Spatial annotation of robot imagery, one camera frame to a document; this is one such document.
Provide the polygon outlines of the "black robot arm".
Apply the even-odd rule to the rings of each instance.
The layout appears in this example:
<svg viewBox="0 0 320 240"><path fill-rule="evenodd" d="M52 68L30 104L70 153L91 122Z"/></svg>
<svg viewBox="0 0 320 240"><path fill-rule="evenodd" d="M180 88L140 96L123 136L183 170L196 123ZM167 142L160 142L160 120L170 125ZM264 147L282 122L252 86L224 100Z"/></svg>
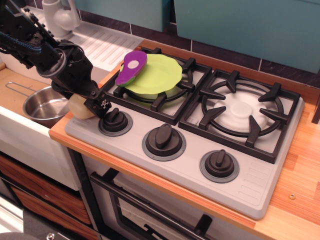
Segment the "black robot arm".
<svg viewBox="0 0 320 240"><path fill-rule="evenodd" d="M111 108L107 93L92 80L92 63L84 50L69 40L56 40L28 8L12 0L0 2L0 51L17 59L27 69L51 80L54 91L67 99L74 94L102 119Z"/></svg>

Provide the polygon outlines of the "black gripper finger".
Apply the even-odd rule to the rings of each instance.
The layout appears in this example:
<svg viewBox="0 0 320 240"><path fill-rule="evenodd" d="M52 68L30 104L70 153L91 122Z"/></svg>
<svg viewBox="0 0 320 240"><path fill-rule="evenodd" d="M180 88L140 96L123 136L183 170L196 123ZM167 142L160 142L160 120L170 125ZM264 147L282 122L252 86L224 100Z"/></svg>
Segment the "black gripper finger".
<svg viewBox="0 0 320 240"><path fill-rule="evenodd" d="M65 91L62 87L60 87L58 84L56 84L54 81L51 82L51 88L58 92L59 94L61 94L62 96L64 96L66 99L70 99L71 96L73 95L72 92L67 92Z"/></svg>
<svg viewBox="0 0 320 240"><path fill-rule="evenodd" d="M84 105L98 118L103 119L112 107L106 93L101 93L94 99L87 99Z"/></svg>

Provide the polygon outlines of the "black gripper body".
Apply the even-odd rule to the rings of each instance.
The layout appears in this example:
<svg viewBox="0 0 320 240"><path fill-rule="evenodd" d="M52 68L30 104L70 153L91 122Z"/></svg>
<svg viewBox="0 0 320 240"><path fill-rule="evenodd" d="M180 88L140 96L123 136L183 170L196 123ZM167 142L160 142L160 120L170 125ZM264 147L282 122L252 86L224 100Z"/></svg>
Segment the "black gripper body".
<svg viewBox="0 0 320 240"><path fill-rule="evenodd" d="M92 80L93 65L80 46L58 46L41 53L37 65L40 76L51 79L62 91L94 100L101 93Z"/></svg>

